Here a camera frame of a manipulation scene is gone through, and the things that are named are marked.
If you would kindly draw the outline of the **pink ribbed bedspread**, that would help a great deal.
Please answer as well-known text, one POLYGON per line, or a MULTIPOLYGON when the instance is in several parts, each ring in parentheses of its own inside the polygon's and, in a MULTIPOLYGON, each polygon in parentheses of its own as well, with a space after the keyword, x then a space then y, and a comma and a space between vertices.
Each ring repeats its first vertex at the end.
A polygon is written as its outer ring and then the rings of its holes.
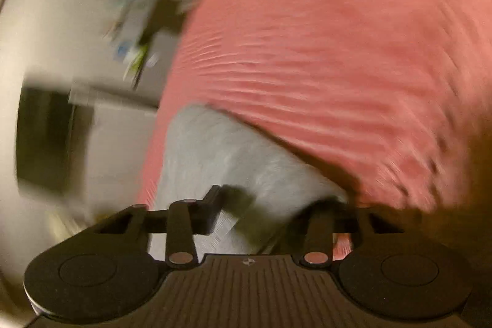
POLYGON ((347 202, 491 264, 491 0, 198 0, 164 87, 138 201, 188 105, 226 113, 347 202))

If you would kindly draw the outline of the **grey sweatpants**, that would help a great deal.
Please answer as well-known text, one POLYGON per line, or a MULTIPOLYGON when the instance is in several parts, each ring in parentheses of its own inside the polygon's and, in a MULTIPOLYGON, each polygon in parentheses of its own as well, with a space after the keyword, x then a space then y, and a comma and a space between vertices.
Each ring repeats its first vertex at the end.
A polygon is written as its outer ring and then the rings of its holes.
POLYGON ((224 209, 206 254, 268 253, 300 212, 319 201, 346 203, 347 193, 264 134, 204 105, 182 108, 170 122, 155 207, 204 198, 224 188, 224 209))

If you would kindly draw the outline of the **grey bedside cabinet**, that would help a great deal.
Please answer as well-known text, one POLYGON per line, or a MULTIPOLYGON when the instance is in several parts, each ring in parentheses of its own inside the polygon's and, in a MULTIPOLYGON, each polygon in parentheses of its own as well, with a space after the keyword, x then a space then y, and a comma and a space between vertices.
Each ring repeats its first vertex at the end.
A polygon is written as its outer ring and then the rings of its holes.
POLYGON ((124 84, 136 95, 159 103, 178 44, 179 36, 167 32, 157 32, 143 45, 118 40, 115 58, 124 66, 124 84))

